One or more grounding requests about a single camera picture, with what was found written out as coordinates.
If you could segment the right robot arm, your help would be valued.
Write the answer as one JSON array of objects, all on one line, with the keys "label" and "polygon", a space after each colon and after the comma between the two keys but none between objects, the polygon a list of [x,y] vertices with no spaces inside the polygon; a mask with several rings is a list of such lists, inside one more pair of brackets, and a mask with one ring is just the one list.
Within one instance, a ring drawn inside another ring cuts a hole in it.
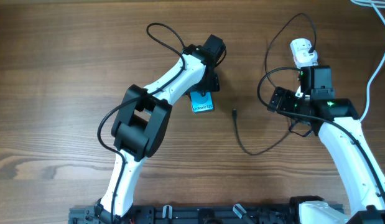
[{"label": "right robot arm", "polygon": [[385,223],[385,175],[347,98],[336,98],[329,66],[296,68],[300,90],[276,87],[264,106],[310,126],[330,153],[347,192],[351,214],[314,196],[294,198],[295,223]]}]

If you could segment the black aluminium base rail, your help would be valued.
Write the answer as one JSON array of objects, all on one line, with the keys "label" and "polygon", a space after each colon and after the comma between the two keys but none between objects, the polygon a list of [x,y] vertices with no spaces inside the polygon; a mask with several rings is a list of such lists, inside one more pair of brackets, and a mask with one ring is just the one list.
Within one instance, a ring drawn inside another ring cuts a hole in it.
[{"label": "black aluminium base rail", "polygon": [[239,217],[232,206],[163,207],[133,206],[125,217],[114,218],[115,223],[135,224],[205,224],[205,223],[297,223],[296,211],[288,204],[243,206]]}]

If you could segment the white charger adapter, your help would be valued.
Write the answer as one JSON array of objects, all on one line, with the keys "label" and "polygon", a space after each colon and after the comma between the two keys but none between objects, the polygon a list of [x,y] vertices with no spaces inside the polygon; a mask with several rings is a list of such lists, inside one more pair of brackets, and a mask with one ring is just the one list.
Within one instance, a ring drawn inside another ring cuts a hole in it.
[{"label": "white charger adapter", "polygon": [[310,67],[318,65],[318,54],[314,50],[309,53],[308,50],[297,51],[294,55],[294,62],[297,68]]}]

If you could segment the smartphone with cyan screen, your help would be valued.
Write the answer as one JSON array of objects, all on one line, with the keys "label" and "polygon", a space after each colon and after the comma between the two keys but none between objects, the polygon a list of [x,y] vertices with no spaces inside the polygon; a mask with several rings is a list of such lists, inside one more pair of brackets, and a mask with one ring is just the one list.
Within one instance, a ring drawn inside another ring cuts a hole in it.
[{"label": "smartphone with cyan screen", "polygon": [[190,92],[190,100],[192,111],[194,113],[203,113],[213,111],[215,109],[210,92],[207,92],[205,93],[205,95],[202,95],[197,91],[192,91]]}]

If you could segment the white power strip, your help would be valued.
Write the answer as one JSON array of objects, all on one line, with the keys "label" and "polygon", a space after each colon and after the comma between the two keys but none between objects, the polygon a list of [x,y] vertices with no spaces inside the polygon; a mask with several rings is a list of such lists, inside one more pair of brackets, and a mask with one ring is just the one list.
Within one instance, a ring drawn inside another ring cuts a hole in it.
[{"label": "white power strip", "polygon": [[309,53],[312,53],[314,50],[312,50],[311,42],[308,39],[299,38],[295,39],[290,43],[290,49],[292,51],[293,59],[294,55],[297,51],[300,50],[308,50]]}]

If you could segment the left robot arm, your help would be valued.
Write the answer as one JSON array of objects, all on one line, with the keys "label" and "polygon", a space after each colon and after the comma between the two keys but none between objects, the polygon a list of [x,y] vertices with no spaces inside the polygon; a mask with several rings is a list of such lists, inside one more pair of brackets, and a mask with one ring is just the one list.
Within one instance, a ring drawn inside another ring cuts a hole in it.
[{"label": "left robot arm", "polygon": [[154,83],[127,89],[122,103],[113,110],[116,158],[108,189],[95,205],[99,221],[126,220],[142,167],[162,144],[173,105],[186,94],[219,91],[215,67],[225,51],[223,40],[211,35],[203,45],[184,47],[177,63]]}]

